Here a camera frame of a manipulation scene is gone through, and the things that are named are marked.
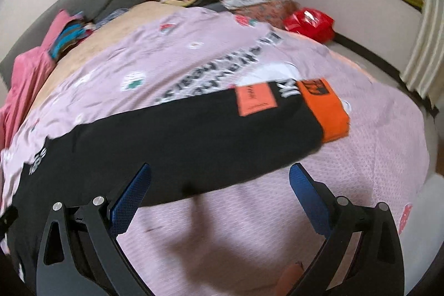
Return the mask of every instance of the silver screw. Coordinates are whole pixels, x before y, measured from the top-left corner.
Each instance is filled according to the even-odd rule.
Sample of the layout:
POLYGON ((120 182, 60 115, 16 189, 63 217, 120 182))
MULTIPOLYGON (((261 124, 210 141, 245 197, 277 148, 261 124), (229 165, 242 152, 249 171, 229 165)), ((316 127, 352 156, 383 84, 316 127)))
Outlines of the silver screw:
POLYGON ((385 202, 380 202, 378 207, 382 211, 388 211, 389 210, 389 206, 385 202))
POLYGON ((56 202, 56 203, 54 203, 53 205, 52 205, 52 209, 54 210, 54 211, 58 211, 58 210, 60 210, 62 208, 62 203, 61 202, 56 202))
POLYGON ((338 204, 340 204, 341 206, 346 206, 349 204, 349 200, 347 200, 345 197, 342 197, 342 196, 338 197, 336 202, 338 204))
POLYGON ((104 201, 105 199, 102 196, 97 196, 94 200, 92 200, 92 203, 95 206, 100 206, 104 201))

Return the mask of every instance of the gray cushion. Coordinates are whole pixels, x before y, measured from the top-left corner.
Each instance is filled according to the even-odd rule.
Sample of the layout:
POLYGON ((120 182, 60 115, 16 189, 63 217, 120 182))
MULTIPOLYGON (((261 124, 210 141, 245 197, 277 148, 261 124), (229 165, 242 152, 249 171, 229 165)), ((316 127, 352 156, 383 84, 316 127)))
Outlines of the gray cushion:
POLYGON ((88 20, 98 22, 118 8, 130 8, 144 1, 145 0, 58 0, 22 34, 4 60, 0 62, 0 74, 7 88, 11 88, 12 67, 15 58, 19 54, 41 45, 49 26, 61 9, 65 9, 70 14, 77 14, 83 11, 88 20))

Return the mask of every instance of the beige sheet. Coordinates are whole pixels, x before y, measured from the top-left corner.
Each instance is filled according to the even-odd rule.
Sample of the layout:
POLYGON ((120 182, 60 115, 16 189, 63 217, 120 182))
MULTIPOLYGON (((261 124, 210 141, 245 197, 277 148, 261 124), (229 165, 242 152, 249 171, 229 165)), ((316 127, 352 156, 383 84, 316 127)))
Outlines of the beige sheet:
MULTIPOLYGON (((60 62, 58 62, 56 68, 46 80, 40 92, 37 94, 31 110, 41 105, 60 83, 62 83, 66 78, 77 71, 77 69, 81 68, 88 60, 95 57, 101 51, 117 43, 129 35, 132 31, 136 30, 139 26, 170 15, 180 9, 183 9, 183 7, 171 6, 158 2, 142 3, 131 8, 127 13, 112 20, 95 31, 90 37, 71 50, 60 60, 60 62)), ((280 29, 276 29, 276 31, 287 33, 292 37, 306 39, 306 37, 296 33, 286 32, 280 29)), ((347 62, 352 67, 363 71, 357 64, 344 56, 332 51, 330 51, 330 53, 332 56, 347 62)))

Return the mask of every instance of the fingernail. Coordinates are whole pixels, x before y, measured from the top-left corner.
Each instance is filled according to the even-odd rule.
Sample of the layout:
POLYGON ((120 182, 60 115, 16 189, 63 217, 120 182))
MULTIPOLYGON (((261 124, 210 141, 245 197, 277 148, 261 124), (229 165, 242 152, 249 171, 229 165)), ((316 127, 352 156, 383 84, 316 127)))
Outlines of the fingernail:
POLYGON ((301 269, 304 270, 304 265, 302 264, 302 261, 298 261, 298 262, 295 262, 295 263, 296 263, 296 265, 299 265, 301 267, 301 269))

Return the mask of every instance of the black logo on orange fabric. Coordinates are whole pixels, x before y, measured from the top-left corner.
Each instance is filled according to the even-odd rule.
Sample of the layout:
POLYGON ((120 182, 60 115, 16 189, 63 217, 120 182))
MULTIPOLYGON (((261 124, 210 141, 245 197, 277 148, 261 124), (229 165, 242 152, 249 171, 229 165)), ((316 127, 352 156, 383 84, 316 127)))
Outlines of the black logo on orange fabric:
POLYGON ((301 83, 307 88, 310 94, 315 96, 320 96, 324 94, 329 94, 325 84, 320 79, 312 79, 310 81, 301 81, 301 83))

